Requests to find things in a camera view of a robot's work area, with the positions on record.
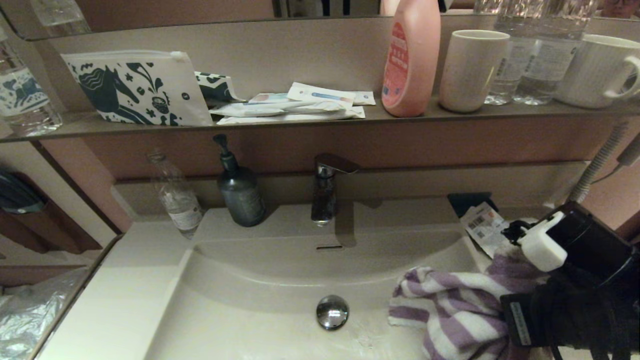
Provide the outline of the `black flat tray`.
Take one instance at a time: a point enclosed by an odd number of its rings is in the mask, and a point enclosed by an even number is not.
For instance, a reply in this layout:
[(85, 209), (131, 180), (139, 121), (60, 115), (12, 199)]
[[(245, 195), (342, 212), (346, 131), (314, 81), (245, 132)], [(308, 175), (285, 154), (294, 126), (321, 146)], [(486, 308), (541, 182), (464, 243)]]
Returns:
[(493, 210), (499, 212), (499, 208), (491, 199), (492, 192), (475, 192), (475, 193), (449, 193), (446, 195), (455, 215), (458, 219), (462, 218), (471, 207), (478, 207), (482, 203), (487, 203)]

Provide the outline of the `purple white striped towel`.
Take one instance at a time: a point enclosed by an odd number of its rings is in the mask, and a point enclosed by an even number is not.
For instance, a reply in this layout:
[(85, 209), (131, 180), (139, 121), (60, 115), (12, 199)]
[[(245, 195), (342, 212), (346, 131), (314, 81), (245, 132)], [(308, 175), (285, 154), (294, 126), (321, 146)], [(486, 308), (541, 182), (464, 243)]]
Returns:
[(416, 266), (397, 280), (388, 323), (423, 330), (426, 360), (530, 360), (530, 349), (511, 340), (500, 300), (528, 294), (548, 277), (510, 244), (482, 272)]

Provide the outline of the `small clear plastic bottle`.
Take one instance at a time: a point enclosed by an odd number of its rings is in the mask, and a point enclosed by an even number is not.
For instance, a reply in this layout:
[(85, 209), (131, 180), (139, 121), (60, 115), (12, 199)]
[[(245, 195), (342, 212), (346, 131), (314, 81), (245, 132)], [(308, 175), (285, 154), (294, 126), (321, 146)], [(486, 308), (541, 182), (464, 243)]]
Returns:
[(194, 189), (183, 171), (163, 151), (154, 148), (146, 157), (154, 166), (151, 184), (155, 195), (178, 232), (191, 240), (204, 216)]

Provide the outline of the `clear water bottle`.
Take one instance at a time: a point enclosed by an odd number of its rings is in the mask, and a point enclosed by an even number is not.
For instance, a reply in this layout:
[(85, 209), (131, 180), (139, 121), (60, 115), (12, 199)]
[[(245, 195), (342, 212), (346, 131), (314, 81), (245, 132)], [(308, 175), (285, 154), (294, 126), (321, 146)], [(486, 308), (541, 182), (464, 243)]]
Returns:
[(487, 0), (495, 5), (493, 30), (509, 35), (509, 44), (491, 84), (486, 105), (501, 106), (512, 101), (515, 91), (530, 61), (535, 39), (531, 34), (531, 20), (536, 0)]
[(542, 0), (533, 23), (535, 44), (513, 95), (515, 103), (546, 105), (582, 46), (599, 0)]

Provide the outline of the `brown wall shelf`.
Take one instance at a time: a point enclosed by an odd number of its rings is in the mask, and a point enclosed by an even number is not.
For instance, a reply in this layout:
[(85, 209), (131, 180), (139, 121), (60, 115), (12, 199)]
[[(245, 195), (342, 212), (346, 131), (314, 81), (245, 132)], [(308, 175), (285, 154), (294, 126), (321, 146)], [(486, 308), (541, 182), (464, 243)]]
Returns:
[(218, 124), (218, 118), (212, 117), (210, 126), (162, 126), (132, 123), (118, 123), (103, 120), (96, 112), (65, 112), (62, 114), (62, 126), (43, 136), (18, 136), (10, 130), (0, 129), (0, 144), (14, 142), (33, 142), (44, 140), (86, 138), (100, 136), (124, 136), (139, 134), (165, 134), (189, 132), (223, 132), (250, 128), (288, 128), (314, 126), (373, 126), (398, 125), (403, 123), (462, 122), (475, 120), (534, 119), (544, 117), (576, 117), (578, 119), (606, 117), (640, 116), (640, 98), (615, 101), (613, 105), (601, 109), (587, 109), (552, 101), (546, 105), (526, 105), (510, 103), (506, 105), (483, 105), (474, 112), (458, 113), (444, 109), (438, 99), (430, 100), (425, 114), (418, 117), (393, 117), (381, 104), (368, 105), (365, 118), (346, 120), (304, 120), (269, 121), (263, 123)]

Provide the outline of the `chrome drain stopper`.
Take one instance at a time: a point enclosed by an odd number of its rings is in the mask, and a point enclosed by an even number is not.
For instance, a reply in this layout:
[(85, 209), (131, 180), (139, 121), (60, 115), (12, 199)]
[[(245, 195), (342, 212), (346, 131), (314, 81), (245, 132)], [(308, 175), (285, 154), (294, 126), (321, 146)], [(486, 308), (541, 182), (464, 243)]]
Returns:
[(315, 314), (320, 328), (326, 331), (337, 331), (346, 325), (350, 308), (343, 297), (330, 294), (318, 301)]

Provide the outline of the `long flat white packet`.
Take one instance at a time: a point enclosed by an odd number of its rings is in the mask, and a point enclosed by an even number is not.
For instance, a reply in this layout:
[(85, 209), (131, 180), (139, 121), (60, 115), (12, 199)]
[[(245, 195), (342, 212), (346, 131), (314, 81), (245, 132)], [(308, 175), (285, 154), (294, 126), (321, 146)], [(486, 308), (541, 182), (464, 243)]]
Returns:
[(261, 117), (223, 117), (216, 125), (253, 125), (260, 123), (276, 122), (302, 122), (302, 121), (333, 121), (345, 119), (365, 119), (366, 112), (363, 106), (352, 107), (343, 111), (316, 112), (310, 114), (284, 114), (278, 116)]

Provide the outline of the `brown wooden side shelf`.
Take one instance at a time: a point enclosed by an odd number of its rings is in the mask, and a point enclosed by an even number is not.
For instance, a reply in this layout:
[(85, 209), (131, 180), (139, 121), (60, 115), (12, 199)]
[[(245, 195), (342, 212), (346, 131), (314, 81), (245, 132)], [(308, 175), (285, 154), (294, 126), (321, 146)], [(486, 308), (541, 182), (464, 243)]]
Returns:
[(7, 172), (32, 187), (47, 204), (41, 212), (28, 214), (11, 214), (0, 208), (0, 235), (42, 255), (53, 251), (82, 255), (103, 248), (25, 173)]

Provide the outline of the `chrome sink faucet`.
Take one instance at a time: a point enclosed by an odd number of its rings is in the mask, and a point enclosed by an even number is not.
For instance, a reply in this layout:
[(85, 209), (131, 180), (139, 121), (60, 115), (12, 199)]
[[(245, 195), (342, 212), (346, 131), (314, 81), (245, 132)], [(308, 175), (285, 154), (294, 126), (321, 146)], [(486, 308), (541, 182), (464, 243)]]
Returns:
[(319, 153), (314, 157), (314, 178), (311, 198), (311, 221), (325, 227), (338, 212), (337, 173), (354, 174), (361, 166), (334, 153)]

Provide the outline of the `white ceramic sink basin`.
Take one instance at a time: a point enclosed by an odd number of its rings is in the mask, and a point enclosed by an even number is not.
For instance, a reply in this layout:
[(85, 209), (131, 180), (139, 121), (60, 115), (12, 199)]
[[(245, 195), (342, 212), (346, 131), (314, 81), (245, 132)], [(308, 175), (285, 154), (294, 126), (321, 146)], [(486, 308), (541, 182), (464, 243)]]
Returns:
[[(345, 201), (327, 227), (282, 205), (249, 234), (202, 230), (142, 360), (423, 360), (424, 332), (387, 321), (398, 278), (490, 264), (445, 198)], [(335, 331), (316, 317), (330, 295), (349, 306)]]

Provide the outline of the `white toothbrush packet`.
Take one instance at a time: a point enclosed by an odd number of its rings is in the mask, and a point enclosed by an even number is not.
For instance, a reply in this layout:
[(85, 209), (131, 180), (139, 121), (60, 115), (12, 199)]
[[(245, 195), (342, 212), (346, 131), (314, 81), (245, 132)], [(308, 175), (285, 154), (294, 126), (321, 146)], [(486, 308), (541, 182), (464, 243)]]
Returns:
[(342, 104), (332, 101), (290, 101), (275, 103), (245, 102), (215, 105), (210, 114), (223, 117), (270, 117), (286, 114), (316, 114), (348, 110)]

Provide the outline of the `dark blue rounded object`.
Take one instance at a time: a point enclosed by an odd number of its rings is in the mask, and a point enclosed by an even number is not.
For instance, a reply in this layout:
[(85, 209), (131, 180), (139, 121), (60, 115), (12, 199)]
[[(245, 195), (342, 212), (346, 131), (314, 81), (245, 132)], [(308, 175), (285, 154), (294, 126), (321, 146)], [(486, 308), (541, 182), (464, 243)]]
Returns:
[(35, 214), (45, 209), (48, 201), (13, 174), (0, 169), (0, 208), (9, 214)]

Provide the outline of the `water bottle blue label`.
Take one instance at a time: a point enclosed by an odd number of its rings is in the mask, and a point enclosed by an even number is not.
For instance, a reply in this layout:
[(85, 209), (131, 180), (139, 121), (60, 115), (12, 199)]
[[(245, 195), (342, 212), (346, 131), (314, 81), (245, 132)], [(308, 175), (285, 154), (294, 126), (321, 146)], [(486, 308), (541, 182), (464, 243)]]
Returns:
[(0, 26), (0, 119), (19, 137), (42, 136), (63, 125), (50, 98)]

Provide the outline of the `wall mirror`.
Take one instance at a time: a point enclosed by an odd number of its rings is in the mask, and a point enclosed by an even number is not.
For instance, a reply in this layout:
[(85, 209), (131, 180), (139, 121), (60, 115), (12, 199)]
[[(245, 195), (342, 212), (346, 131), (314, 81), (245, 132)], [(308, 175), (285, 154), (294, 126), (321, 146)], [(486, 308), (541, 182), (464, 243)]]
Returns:
[(438, 16), (489, 16), (498, 29), (630, 35), (640, 0), (0, 0), (0, 39), (25, 41), (199, 24), (393, 18), (405, 3)]

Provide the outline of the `white handleless cup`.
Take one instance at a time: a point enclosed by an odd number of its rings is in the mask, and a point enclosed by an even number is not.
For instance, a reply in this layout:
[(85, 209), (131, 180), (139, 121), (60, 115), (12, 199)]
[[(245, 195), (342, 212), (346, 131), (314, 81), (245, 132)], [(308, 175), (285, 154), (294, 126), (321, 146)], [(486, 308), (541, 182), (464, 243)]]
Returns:
[(454, 113), (478, 111), (489, 94), (510, 39), (509, 34), (496, 30), (453, 31), (439, 84), (438, 104)]

